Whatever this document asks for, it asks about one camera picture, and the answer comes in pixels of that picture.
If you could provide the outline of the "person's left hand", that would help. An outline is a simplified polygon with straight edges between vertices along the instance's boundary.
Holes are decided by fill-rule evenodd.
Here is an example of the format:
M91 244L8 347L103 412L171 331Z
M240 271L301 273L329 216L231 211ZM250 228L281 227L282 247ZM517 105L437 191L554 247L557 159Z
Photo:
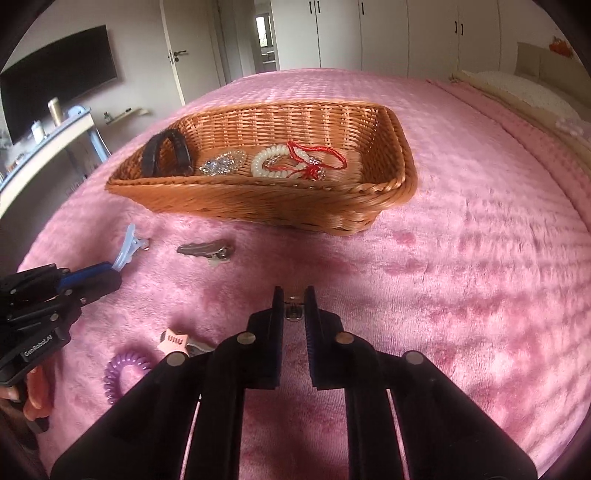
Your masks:
M53 400L47 375L42 365L32 369L26 377L26 392L21 395L17 386L1 387L1 412L11 420L35 422L47 418L53 411Z

